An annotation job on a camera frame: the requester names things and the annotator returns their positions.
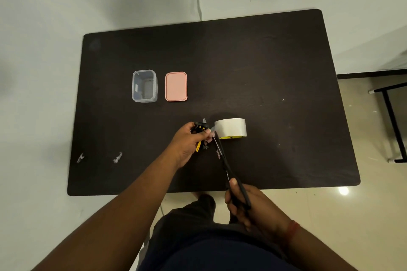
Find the person's left hand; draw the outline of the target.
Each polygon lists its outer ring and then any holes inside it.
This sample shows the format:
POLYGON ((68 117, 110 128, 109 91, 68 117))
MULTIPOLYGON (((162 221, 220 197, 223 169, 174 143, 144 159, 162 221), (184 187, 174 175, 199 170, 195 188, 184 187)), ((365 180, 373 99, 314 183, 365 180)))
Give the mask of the person's left hand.
POLYGON ((182 131, 182 127, 176 132, 165 153, 171 162, 174 163, 175 169, 183 167, 196 152, 196 143, 209 138, 210 129, 198 134, 191 134, 190 131, 182 131))

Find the person's right hand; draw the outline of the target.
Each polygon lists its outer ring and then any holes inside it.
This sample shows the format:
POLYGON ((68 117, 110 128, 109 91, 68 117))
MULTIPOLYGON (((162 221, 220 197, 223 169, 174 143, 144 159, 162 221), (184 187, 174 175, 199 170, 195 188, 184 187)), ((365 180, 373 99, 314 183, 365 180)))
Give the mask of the person's right hand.
POLYGON ((231 201, 230 189, 228 189, 225 194, 228 210, 246 229, 257 227, 267 238, 280 243, 278 227, 290 218, 258 188, 246 184, 243 186, 252 208, 247 212, 242 207, 237 208, 231 201))

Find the black and yellow small tool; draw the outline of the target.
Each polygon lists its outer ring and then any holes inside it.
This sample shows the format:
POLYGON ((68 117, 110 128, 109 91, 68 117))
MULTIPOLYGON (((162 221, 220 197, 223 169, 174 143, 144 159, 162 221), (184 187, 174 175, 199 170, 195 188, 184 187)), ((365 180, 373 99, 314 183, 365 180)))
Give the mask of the black and yellow small tool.
MULTIPOLYGON (((202 121, 199 122, 194 122, 194 125, 190 129, 191 134, 198 134, 201 132, 205 132, 207 129, 209 129, 208 124, 206 123, 206 120, 203 119, 202 121)), ((209 138, 205 140, 201 140, 196 143, 196 152, 199 152, 201 149, 208 149, 209 143, 213 140, 212 135, 209 136, 209 138)))

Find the black scissors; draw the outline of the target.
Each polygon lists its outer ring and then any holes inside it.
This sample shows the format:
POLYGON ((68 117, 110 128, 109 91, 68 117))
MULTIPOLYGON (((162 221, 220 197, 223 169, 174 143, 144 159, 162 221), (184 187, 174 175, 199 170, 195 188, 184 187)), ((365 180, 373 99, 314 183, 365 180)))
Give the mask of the black scissors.
POLYGON ((222 167, 226 174, 228 189, 230 189, 230 179, 235 178, 237 181, 237 184, 239 186, 239 189, 242 193, 242 196, 244 197, 244 200, 242 202, 230 190, 231 201, 237 208, 242 207, 245 210, 245 212, 247 212, 252 208, 252 205, 251 205, 249 196, 246 192, 246 189, 244 188, 242 182, 237 177, 237 175, 232 171, 232 169, 227 161, 227 158, 226 158, 226 155, 225 155, 222 143, 221 143, 221 139, 220 139, 219 135, 217 134, 216 130, 213 131, 213 136, 214 136, 213 141, 215 142, 215 145, 216 145, 216 153, 218 155, 219 160, 222 162, 222 167))

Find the person's right forearm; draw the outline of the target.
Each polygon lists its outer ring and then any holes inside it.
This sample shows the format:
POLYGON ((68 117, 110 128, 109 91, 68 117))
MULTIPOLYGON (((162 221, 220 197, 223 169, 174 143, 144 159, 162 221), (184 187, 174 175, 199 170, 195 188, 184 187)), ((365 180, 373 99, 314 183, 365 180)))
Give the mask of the person's right forearm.
POLYGON ((358 271, 312 233, 300 227, 291 242, 284 245, 290 219, 278 227, 280 245, 288 259, 303 271, 358 271))

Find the person's left forearm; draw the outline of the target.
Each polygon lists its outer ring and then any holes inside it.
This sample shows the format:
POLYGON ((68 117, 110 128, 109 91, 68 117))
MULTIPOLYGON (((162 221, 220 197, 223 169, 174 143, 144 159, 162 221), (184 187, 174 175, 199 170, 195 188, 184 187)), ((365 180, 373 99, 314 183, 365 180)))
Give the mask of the person's left forearm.
POLYGON ((165 150, 32 271, 129 271, 176 171, 189 158, 165 150))

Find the pink container lid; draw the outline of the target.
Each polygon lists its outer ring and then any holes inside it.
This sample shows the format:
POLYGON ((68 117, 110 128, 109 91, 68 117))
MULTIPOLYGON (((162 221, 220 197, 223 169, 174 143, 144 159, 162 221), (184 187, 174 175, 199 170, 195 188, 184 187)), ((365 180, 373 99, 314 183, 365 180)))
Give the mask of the pink container lid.
POLYGON ((165 99, 168 102, 186 101, 188 99, 187 74, 185 72, 166 74, 165 99))

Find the white tape roll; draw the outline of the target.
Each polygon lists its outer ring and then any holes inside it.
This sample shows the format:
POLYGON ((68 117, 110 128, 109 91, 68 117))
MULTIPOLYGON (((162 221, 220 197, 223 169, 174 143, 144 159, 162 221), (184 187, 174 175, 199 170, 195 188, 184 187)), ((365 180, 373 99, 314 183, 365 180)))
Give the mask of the white tape roll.
POLYGON ((241 118, 215 121, 214 130, 219 139, 237 139, 247 137, 246 121, 241 118))

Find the clear plastic container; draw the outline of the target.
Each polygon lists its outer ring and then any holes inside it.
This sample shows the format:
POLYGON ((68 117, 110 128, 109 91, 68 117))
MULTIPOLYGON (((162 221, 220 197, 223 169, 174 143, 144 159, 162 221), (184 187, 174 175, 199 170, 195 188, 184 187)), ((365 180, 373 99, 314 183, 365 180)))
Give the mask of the clear plastic container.
POLYGON ((154 103, 158 99, 158 81, 155 71, 139 70, 132 77, 132 99, 137 103, 154 103))

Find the person's dark trousers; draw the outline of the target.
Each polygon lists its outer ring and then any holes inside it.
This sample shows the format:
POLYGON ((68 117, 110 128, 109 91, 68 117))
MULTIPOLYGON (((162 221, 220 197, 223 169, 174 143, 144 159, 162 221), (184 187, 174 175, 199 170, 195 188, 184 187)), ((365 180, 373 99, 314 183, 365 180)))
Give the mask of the person's dark trousers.
POLYGON ((154 227, 138 271, 300 271, 257 227, 231 216, 215 223, 216 203, 201 195, 173 209, 154 227))

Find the red wrist thread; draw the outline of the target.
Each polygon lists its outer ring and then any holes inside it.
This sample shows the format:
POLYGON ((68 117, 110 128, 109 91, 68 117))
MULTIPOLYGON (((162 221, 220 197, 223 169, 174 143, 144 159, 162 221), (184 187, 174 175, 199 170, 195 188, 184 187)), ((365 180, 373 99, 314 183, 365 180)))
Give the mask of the red wrist thread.
POLYGON ((285 246, 287 246, 291 242, 292 238, 294 237, 294 235, 296 234, 300 227, 301 226, 298 222, 294 220, 290 221, 283 238, 285 246))

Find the black frame side table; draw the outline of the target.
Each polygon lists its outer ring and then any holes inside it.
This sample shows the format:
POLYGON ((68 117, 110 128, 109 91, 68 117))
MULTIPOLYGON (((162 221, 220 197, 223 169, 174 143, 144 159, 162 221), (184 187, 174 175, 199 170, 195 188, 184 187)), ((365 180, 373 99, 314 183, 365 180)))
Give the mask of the black frame side table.
MULTIPOLYGON (((386 76, 392 76, 392 75, 407 75, 407 68, 395 69, 395 70, 374 71, 374 72, 337 74, 337 79, 339 80, 339 79, 375 78, 375 77, 386 77, 386 76)), ((407 82, 398 83, 398 84, 390 85, 387 87, 376 88, 376 89, 370 90, 368 92, 369 94, 381 94, 382 98, 384 100, 385 109, 389 116, 392 131, 394 133, 396 143, 398 145, 398 148, 400 151, 400 156, 401 156, 400 159, 389 159, 388 160, 389 163, 395 163, 395 164, 407 163, 407 149, 404 145, 401 131, 400 131, 398 122, 396 120, 393 106, 391 104, 391 100, 389 97, 389 91, 399 89, 399 88, 404 88, 404 87, 407 87, 407 82)))

